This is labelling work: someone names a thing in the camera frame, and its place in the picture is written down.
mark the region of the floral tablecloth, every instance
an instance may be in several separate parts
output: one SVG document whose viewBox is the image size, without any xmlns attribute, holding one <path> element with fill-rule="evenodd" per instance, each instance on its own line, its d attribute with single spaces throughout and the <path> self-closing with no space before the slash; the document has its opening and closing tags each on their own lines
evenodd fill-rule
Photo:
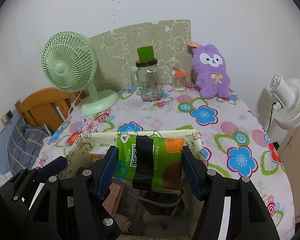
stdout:
<svg viewBox="0 0 300 240">
<path fill-rule="evenodd" d="M 224 177 L 250 177 L 280 238 L 291 239 L 295 223 L 290 184 L 270 138 L 246 104 L 232 90 L 229 98 L 205 100 L 192 83 L 182 92 L 170 85 L 163 88 L 163 97 L 156 102 L 142 101 L 133 89 L 120 90 L 118 102 L 100 114 L 85 115 L 79 105 L 46 139 L 34 167 L 67 156 L 83 132 L 196 129 L 201 133 L 201 154 L 208 167 Z M 222 223 L 219 239 L 226 237 L 227 221 Z"/>
</svg>

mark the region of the qr code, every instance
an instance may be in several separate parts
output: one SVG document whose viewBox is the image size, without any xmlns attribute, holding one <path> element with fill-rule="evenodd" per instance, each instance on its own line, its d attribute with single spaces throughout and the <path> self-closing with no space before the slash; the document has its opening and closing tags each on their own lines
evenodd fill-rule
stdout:
<svg viewBox="0 0 300 240">
<path fill-rule="evenodd" d="M 136 145 L 132 144 L 132 157 L 130 162 L 130 167 L 136 167 L 137 166 L 137 150 Z"/>
</svg>

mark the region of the green lid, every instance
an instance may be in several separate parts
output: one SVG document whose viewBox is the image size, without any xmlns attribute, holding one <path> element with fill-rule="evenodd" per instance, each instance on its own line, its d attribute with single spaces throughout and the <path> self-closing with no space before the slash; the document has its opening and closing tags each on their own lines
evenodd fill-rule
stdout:
<svg viewBox="0 0 300 240">
<path fill-rule="evenodd" d="M 138 56 L 139 56 L 140 62 L 148 62 L 148 61 L 154 60 L 152 46 L 138 48 L 137 51 L 138 51 Z"/>
</svg>

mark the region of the white fan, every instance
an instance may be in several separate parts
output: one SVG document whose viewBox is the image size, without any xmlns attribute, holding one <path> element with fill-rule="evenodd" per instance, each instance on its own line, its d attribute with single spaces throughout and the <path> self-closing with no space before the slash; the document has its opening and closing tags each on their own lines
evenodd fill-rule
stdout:
<svg viewBox="0 0 300 240">
<path fill-rule="evenodd" d="M 298 78 L 283 79 L 275 75 L 269 82 L 269 89 L 278 99 L 273 113 L 278 126 L 291 130 L 300 125 L 300 80 Z"/>
</svg>

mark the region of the paper tag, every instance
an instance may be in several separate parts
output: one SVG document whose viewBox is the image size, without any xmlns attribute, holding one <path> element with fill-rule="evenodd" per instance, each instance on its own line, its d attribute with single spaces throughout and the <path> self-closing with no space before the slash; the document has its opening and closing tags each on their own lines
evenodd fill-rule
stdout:
<svg viewBox="0 0 300 240">
<path fill-rule="evenodd" d="M 184 139 L 164 138 L 167 153 L 182 153 Z"/>
<path fill-rule="evenodd" d="M 190 46 L 190 47 L 196 47 L 198 48 L 199 47 L 199 44 L 194 42 L 194 41 L 189 41 L 187 40 L 187 44 Z"/>
</svg>

